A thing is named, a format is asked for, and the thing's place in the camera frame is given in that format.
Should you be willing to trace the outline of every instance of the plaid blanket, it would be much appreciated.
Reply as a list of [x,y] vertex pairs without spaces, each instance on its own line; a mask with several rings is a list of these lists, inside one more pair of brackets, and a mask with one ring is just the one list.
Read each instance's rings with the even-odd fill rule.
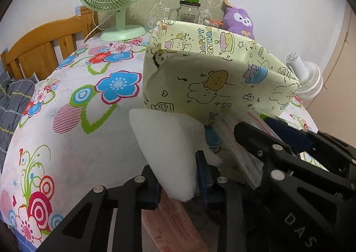
[[0,75],[0,172],[12,135],[34,93],[35,81],[15,80],[7,72]]

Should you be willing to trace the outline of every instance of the floral bedsheet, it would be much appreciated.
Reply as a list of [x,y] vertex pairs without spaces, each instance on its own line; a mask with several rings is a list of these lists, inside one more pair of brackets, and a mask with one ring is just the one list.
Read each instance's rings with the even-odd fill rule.
[[[23,251],[35,251],[94,186],[122,185],[147,164],[129,110],[147,104],[142,70],[149,37],[150,31],[124,42],[94,36],[36,84],[0,182],[1,217]],[[316,130],[296,100],[282,117]]]

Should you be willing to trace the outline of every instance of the power cord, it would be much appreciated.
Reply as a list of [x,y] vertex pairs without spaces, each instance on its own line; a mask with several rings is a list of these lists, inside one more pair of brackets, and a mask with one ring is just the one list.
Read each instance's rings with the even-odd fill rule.
[[83,43],[85,43],[87,41],[87,38],[91,35],[91,33],[93,33],[96,29],[100,29],[100,30],[107,30],[107,29],[102,29],[99,26],[101,26],[102,24],[104,24],[115,12],[112,12],[110,14],[110,16],[108,16],[103,22],[101,22],[99,25],[96,25],[94,22],[94,11],[93,11],[93,23],[95,25],[95,28],[84,38]]

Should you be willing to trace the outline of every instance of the fan base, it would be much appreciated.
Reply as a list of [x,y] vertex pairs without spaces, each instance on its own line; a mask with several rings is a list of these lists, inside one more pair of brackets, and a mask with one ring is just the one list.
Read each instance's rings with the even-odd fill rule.
[[141,37],[146,34],[145,28],[138,25],[125,25],[122,30],[116,27],[105,30],[100,36],[101,41],[123,41]]

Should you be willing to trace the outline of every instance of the yellow wrapping paper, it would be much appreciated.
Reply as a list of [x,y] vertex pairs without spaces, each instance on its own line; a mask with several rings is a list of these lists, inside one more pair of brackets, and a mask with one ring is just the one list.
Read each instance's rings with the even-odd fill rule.
[[147,46],[143,85],[145,107],[210,124],[232,109],[279,116],[299,81],[248,37],[162,20]]

